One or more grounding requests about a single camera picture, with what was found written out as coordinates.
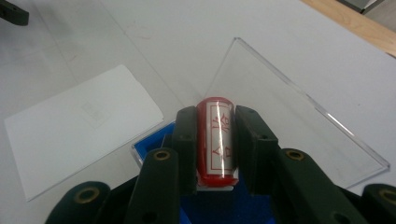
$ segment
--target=white surface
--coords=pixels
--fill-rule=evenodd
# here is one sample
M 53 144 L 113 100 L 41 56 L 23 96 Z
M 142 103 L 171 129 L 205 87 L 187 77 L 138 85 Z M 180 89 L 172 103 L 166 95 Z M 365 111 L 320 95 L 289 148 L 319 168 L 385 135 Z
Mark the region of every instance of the white surface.
M 300 1 L 13 3 L 31 12 L 31 25 L 0 21 L 1 119 L 120 63 L 147 89 L 165 120 L 174 119 L 175 110 L 202 100 L 232 39 L 240 36 L 396 164 L 396 60 Z M 88 23 L 97 14 L 103 26 Z M 129 148 L 125 145 L 27 203 L 5 127 L 0 126 L 0 223 L 44 223 L 60 198 L 83 181 L 116 187 L 137 174 Z M 361 193 L 371 182 L 396 185 L 396 172 L 352 190 Z
M 120 65 L 5 120 L 29 201 L 163 121 Z

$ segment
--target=white table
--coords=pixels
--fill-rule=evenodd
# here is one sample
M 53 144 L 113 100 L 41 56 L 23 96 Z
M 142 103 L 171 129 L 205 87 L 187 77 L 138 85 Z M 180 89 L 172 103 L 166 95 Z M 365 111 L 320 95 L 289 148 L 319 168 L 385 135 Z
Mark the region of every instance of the white table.
M 304 3 L 269 1 L 14 0 L 30 24 L 0 21 L 0 118 L 125 64 L 158 102 L 200 101 L 234 37 L 261 55 L 396 164 L 396 60 Z M 172 116 L 172 111 L 165 111 Z M 0 126 L 0 223 L 43 223 L 76 184 L 112 188 L 138 174 L 131 145 L 102 158 L 38 198 L 25 201 L 4 123 Z M 388 172 L 352 188 L 382 182 Z

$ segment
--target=blue object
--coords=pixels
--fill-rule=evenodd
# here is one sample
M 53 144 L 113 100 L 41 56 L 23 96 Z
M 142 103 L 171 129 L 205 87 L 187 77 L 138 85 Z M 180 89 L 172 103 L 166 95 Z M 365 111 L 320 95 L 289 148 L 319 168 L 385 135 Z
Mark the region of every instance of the blue object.
M 170 123 L 134 145 L 143 160 L 149 151 L 161 147 L 163 138 L 172 133 Z M 251 196 L 242 176 L 232 191 L 198 191 L 197 195 L 180 198 L 180 223 L 264 223 L 275 224 L 269 196 Z

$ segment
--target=white label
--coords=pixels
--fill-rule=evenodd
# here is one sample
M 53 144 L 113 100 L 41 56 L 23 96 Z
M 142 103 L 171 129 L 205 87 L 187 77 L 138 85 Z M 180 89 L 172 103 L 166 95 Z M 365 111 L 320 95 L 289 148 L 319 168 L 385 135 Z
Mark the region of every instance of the white label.
M 206 170 L 209 175 L 233 174 L 232 106 L 206 104 Z

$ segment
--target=screw hole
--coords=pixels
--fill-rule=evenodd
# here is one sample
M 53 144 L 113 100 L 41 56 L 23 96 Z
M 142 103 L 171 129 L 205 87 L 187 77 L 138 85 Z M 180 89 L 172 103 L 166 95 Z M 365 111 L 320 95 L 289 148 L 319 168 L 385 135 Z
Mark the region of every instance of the screw hole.
M 294 161 L 302 161 L 305 158 L 303 153 L 296 150 L 288 150 L 286 151 L 286 155 Z
M 350 224 L 351 223 L 349 218 L 341 213 L 336 212 L 332 216 L 340 224 Z
M 157 214 L 154 212 L 147 212 L 142 216 L 142 221 L 144 223 L 154 223 L 157 220 Z
M 154 159 L 157 161 L 166 161 L 171 157 L 171 154 L 167 151 L 158 151 L 154 153 Z

